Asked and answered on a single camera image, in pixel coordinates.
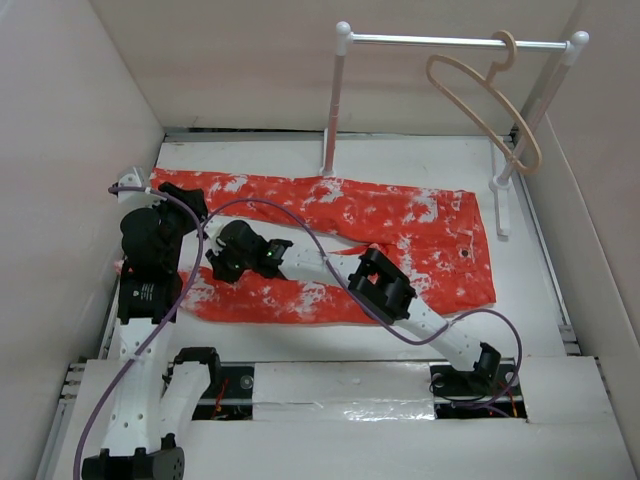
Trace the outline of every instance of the hanger hook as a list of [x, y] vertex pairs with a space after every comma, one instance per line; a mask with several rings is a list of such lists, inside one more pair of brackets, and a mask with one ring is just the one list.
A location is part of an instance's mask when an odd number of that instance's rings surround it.
[[518, 55], [518, 47], [511, 33], [506, 30], [499, 30], [491, 35], [491, 38], [495, 40], [502, 40], [507, 45], [508, 55], [504, 62], [493, 62], [491, 64], [489, 67], [489, 73], [487, 73], [487, 76], [485, 77], [488, 84], [493, 82], [493, 78], [496, 76], [496, 73], [509, 70], [516, 62], [516, 57]]

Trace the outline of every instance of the white table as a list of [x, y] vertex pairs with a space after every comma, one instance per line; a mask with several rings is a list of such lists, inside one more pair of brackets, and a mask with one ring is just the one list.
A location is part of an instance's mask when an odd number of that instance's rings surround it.
[[[342, 371], [352, 365], [344, 364]], [[71, 478], [80, 432], [118, 368], [115, 360], [87, 364], [53, 480]], [[395, 379], [397, 386], [397, 375], [380, 376], [381, 384]], [[527, 421], [341, 421], [293, 411], [290, 418], [191, 422], [182, 443], [184, 480], [636, 478], [593, 359], [528, 358], [520, 378]], [[268, 369], [257, 371], [256, 389], [258, 382], [271, 380]], [[366, 381], [359, 387], [369, 388]], [[281, 393], [284, 413], [290, 394]], [[85, 456], [98, 453], [110, 409], [108, 402], [89, 435]]]
[[[165, 143], [157, 166], [165, 169], [219, 171], [289, 177], [318, 174], [322, 142], [254, 140]], [[531, 213], [517, 179], [510, 191], [512, 234], [495, 231], [493, 194], [488, 188], [494, 149], [484, 137], [407, 137], [358, 135], [337, 144], [336, 169], [341, 177], [415, 187], [474, 192], [489, 241], [495, 309], [518, 328], [525, 355], [564, 355], [558, 333], [562, 323], [558, 298], [535, 232]], [[282, 238], [283, 227], [260, 231]], [[313, 247], [296, 229], [294, 242]], [[326, 240], [329, 248], [343, 245]], [[192, 264], [195, 234], [183, 244], [182, 267]], [[465, 320], [469, 332], [509, 357], [515, 343], [508, 328], [489, 315]], [[185, 346], [215, 346], [224, 361], [398, 360], [439, 359], [430, 347], [412, 347], [375, 326], [282, 326], [213, 324], [181, 311], [173, 338], [177, 352]]]

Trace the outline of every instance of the white rod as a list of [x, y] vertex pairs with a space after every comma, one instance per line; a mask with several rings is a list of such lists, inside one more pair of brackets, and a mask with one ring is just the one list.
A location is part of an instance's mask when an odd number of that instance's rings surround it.
[[331, 84], [331, 105], [329, 107], [329, 127], [325, 135], [324, 165], [320, 172], [324, 176], [335, 175], [333, 159], [336, 151], [336, 136], [338, 135], [338, 118], [340, 115], [340, 93], [342, 92], [342, 74], [344, 61], [347, 56], [347, 45], [350, 41], [351, 26], [347, 22], [336, 25], [338, 44], [333, 62], [333, 82]]
[[[408, 35], [370, 35], [352, 33], [351, 42], [369, 45], [412, 45], [418, 47], [460, 47], [482, 48], [489, 50], [506, 49], [502, 40], [488, 38], [454, 38], [454, 37], [412, 37]], [[535, 42], [518, 40], [518, 50], [530, 52], [564, 52], [569, 42]]]
[[[569, 42], [570, 47], [560, 58], [558, 66], [554, 70], [551, 78], [544, 88], [544, 91], [542, 92], [542, 96], [540, 97], [538, 106], [535, 109], [533, 116], [527, 121], [527, 124], [529, 125], [529, 128], [533, 133], [535, 133], [536, 129], [540, 125], [540, 122], [544, 118], [544, 115], [551, 105], [553, 98], [555, 97], [556, 93], [560, 89], [560, 86], [562, 85], [562, 82], [567, 76], [567, 73], [569, 72], [575, 61], [578, 59], [580, 52], [587, 43], [589, 43], [589, 34], [587, 32], [576, 32], [571, 36], [571, 41]], [[525, 148], [526, 142], [524, 141], [524, 139], [521, 139], [513, 149], [514, 157], [520, 158]], [[503, 187], [508, 185], [509, 178], [511, 177], [511, 174], [513, 174], [514, 170], [514, 164], [511, 162], [507, 162], [504, 170], [502, 170], [502, 173], [495, 179], [495, 181]]]

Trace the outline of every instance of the red wire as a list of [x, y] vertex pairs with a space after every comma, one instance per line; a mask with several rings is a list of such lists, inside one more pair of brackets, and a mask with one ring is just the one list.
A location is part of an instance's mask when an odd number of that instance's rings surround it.
[[[498, 382], [498, 385], [500, 385], [500, 388], [505, 388], [504, 387], [504, 383], [502, 383], [502, 382]], [[515, 418], [518, 418], [518, 410], [516, 409], [516, 401], [513, 398], [513, 394], [511, 393], [511, 389], [507, 390], [507, 395], [509, 395], [509, 398], [511, 399], [511, 408], [513, 408], [513, 416]]]
[[222, 397], [224, 397], [224, 392], [227, 389], [227, 385], [228, 384], [229, 384], [229, 379], [225, 378], [224, 379], [224, 383], [222, 384], [222, 390], [220, 390], [220, 393], [216, 397], [216, 406], [213, 409], [213, 415], [211, 415], [211, 420], [213, 420], [213, 418], [216, 416], [216, 414], [221, 410], [220, 401], [222, 401]]

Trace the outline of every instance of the red pants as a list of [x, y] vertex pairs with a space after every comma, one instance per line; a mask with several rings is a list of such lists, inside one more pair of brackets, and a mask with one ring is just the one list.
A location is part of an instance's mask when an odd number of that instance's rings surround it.
[[[473, 193], [340, 178], [289, 179], [156, 168], [153, 186], [165, 181], [203, 189], [209, 210], [234, 198], [265, 198], [284, 205], [315, 231], [373, 244], [440, 314], [495, 302], [487, 238]], [[224, 213], [294, 225], [284, 213], [267, 205], [233, 205]], [[188, 274], [181, 273], [183, 278]], [[214, 281], [208, 267], [200, 268], [182, 306], [212, 322], [372, 322], [340, 288], [266, 280], [253, 272], [245, 272], [238, 283], [228, 285]]]

